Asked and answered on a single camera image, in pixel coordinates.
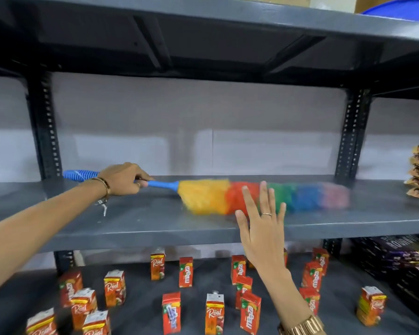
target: metal shelf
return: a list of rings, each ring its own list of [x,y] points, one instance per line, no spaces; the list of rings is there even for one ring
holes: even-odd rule
[[[419,99],[419,22],[246,0],[0,0],[0,67],[23,66]]]
[[[229,176],[231,180],[269,182],[334,181],[320,176]],[[159,176],[157,180],[184,180]],[[0,220],[76,184],[68,180],[22,184],[21,190],[0,196]],[[287,240],[419,234],[419,199],[405,194],[402,181],[356,180],[347,210],[288,214]],[[175,246],[240,242],[234,216],[196,216],[171,191],[146,188],[130,197],[112,197],[106,217],[92,206],[54,236],[41,251],[115,249],[133,246]]]
[[[289,256],[289,268],[297,286],[301,282],[303,266],[309,260],[308,254],[291,254]],[[178,262],[166,263],[166,276],[162,281],[150,281],[149,264],[147,263],[81,267],[84,285],[96,289],[100,309],[105,309],[103,277],[108,270],[114,268],[125,270],[127,300],[123,306],[110,310],[112,333],[115,335],[133,334],[134,332],[138,335],[162,334],[161,297],[164,293],[179,290]],[[58,306],[58,292],[53,280],[45,280],[51,285],[45,284],[36,289],[29,285],[40,281],[37,278],[41,274],[33,272],[25,275],[26,277],[18,274],[10,280],[14,284],[18,282],[17,287],[8,282],[0,289],[0,305],[3,305],[4,302],[7,302],[7,305],[17,304],[21,300],[21,293],[13,290],[16,288],[25,289],[31,293],[38,290],[43,292],[44,297],[33,300],[32,307],[20,309],[18,313],[15,309],[12,311],[0,309],[0,324],[2,325],[0,334],[22,334],[23,323],[27,317],[38,311]],[[253,277],[253,293],[262,297],[258,335],[275,334],[279,321],[270,296],[255,270],[247,270],[247,275]],[[376,327],[363,326],[354,314],[360,289],[365,285],[375,285],[388,296],[382,322]],[[196,259],[194,261],[194,287],[181,289],[181,334],[195,335],[203,332],[205,298],[206,294],[213,290],[225,295],[225,332],[244,335],[245,332],[239,328],[240,313],[234,308],[235,288],[230,284],[230,259]],[[345,329],[354,335],[419,335],[419,318],[408,310],[385,285],[375,281],[363,271],[334,259],[330,261],[327,275],[323,278],[319,315],[325,324],[326,333],[329,335],[344,334]],[[15,323],[6,323],[6,319],[18,320],[20,327]],[[68,313],[58,313],[57,322],[61,326],[60,335],[80,334],[80,332],[69,331]]]

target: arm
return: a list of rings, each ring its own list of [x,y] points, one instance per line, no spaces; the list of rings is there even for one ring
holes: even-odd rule
[[[236,219],[245,254],[256,267],[267,288],[282,326],[285,330],[291,329],[307,320],[312,311],[299,294],[290,271],[285,267],[283,254],[285,203],[281,205],[277,216],[274,190],[270,189],[267,192],[267,184],[261,182],[259,204],[262,215],[260,216],[248,188],[244,187],[242,191],[250,218],[250,228],[242,211],[236,211]]]
[[[135,179],[152,179],[132,163],[110,166],[98,176],[107,181],[112,195],[136,194],[147,183],[134,183]],[[106,194],[101,181],[88,180],[0,221],[0,286],[59,230]]]

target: bangle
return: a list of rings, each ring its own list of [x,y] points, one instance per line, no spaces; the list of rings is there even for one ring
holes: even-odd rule
[[[324,325],[318,316],[310,316],[307,320],[301,322],[296,327],[283,329],[282,324],[278,326],[279,335],[315,335],[322,332]]]
[[[106,195],[104,195],[100,200],[99,203],[100,204],[105,204],[108,201],[108,197],[110,196],[110,186],[108,185],[107,181],[104,180],[102,177],[93,177],[90,180],[97,180],[100,181],[104,186],[105,189],[107,191]]]

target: gold watch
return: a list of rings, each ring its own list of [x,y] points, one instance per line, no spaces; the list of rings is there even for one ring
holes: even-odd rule
[[[323,329],[324,325],[320,318],[313,315],[291,329],[284,330],[282,324],[278,326],[279,335],[315,335],[322,332]]]

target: hand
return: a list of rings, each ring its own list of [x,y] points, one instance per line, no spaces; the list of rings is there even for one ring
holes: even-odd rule
[[[275,191],[270,189],[267,192],[267,183],[262,181],[259,189],[259,205],[262,212],[260,216],[246,186],[242,188],[242,193],[250,217],[250,230],[245,214],[241,210],[237,210],[235,214],[247,259],[261,276],[280,267],[285,268],[285,203],[281,204],[279,214],[276,216]]]
[[[138,164],[130,162],[109,166],[98,176],[107,181],[110,194],[118,196],[136,194],[147,186],[147,181],[153,180]]]

